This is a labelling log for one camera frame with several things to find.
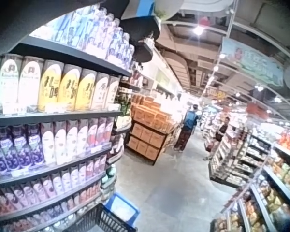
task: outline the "gray floor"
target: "gray floor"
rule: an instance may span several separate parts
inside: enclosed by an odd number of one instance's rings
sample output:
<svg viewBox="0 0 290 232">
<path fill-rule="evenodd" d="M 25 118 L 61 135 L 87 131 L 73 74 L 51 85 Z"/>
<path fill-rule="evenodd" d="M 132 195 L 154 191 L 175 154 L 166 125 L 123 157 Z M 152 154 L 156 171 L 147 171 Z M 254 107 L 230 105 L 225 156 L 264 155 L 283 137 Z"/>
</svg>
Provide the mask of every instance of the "gray floor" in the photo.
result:
<svg viewBox="0 0 290 232">
<path fill-rule="evenodd" d="M 137 205 L 139 232 L 208 232 L 235 189 L 210 181 L 201 132 L 182 154 L 169 149 L 151 166 L 126 152 L 116 165 L 116 190 Z"/>
</svg>

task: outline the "dark pants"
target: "dark pants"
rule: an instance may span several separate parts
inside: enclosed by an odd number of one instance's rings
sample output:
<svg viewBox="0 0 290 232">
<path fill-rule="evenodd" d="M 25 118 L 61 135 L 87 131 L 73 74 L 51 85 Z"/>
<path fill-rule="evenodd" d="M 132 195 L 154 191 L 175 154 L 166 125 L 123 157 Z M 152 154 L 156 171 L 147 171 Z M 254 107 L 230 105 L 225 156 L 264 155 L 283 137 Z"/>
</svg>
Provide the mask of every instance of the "dark pants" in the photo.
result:
<svg viewBox="0 0 290 232">
<path fill-rule="evenodd" d="M 174 148 L 179 148 L 179 150 L 183 151 L 186 147 L 186 144 L 192 134 L 192 130 L 181 130 L 178 140 L 174 146 Z"/>
</svg>

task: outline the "man in blue jacket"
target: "man in blue jacket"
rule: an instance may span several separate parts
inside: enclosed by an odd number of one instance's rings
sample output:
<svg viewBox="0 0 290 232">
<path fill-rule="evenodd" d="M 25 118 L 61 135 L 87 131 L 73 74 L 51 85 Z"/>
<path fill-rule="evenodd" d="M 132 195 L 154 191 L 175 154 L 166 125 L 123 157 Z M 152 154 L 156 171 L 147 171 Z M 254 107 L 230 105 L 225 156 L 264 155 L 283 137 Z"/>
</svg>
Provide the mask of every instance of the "man in blue jacket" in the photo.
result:
<svg viewBox="0 0 290 232">
<path fill-rule="evenodd" d="M 174 146 L 175 151 L 179 150 L 179 152 L 182 153 L 186 147 L 186 144 L 190 136 L 194 133 L 194 129 L 197 125 L 197 120 L 199 118 L 196 114 L 197 111 L 198 111 L 198 105 L 193 105 L 192 110 L 189 110 L 186 113 L 184 123 L 183 123 L 183 128 L 180 131 L 178 140 Z"/>
</svg>

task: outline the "hanging sign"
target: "hanging sign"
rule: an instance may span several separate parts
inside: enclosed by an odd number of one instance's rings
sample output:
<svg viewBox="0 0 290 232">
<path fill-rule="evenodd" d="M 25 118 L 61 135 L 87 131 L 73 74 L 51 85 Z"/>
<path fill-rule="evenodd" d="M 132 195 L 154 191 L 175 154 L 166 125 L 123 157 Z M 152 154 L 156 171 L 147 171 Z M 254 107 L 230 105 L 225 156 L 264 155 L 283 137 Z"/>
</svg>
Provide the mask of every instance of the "hanging sign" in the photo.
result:
<svg viewBox="0 0 290 232">
<path fill-rule="evenodd" d="M 222 99 L 225 99 L 227 97 L 227 93 L 225 91 L 221 91 L 221 90 L 216 89 L 214 87 L 208 86 L 206 88 L 205 96 L 222 100 Z"/>
<path fill-rule="evenodd" d="M 223 38 L 221 53 L 255 79 L 275 86 L 283 86 L 283 67 L 258 50 L 232 39 Z"/>
</svg>

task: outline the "person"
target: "person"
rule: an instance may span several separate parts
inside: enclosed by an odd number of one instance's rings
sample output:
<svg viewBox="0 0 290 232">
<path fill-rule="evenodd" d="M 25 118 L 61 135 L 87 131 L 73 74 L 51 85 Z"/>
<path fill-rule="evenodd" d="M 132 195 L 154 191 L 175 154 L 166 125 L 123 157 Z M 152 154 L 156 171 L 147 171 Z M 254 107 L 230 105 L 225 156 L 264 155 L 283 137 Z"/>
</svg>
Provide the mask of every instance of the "person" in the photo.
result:
<svg viewBox="0 0 290 232">
<path fill-rule="evenodd" d="M 197 125 L 197 120 L 199 119 L 199 117 L 196 114 L 197 111 L 198 105 L 193 105 L 192 110 L 189 110 L 186 113 L 183 128 L 180 131 L 178 140 L 174 146 L 175 151 L 179 151 L 180 153 L 182 153 L 186 147 L 186 144 L 190 136 L 194 133 L 195 127 Z"/>
<path fill-rule="evenodd" d="M 229 125 L 229 122 L 230 122 L 230 118 L 229 117 L 226 117 L 224 119 L 224 124 L 219 128 L 219 130 L 216 132 L 215 134 L 215 140 L 214 140 L 214 145 L 213 147 L 217 147 L 219 145 L 219 143 L 221 142 L 224 134 L 226 133 L 227 129 L 228 129 L 228 125 Z M 213 156 L 215 152 L 212 150 L 210 155 L 207 156 L 207 157 L 204 157 L 203 160 L 210 160 Z"/>
</svg>

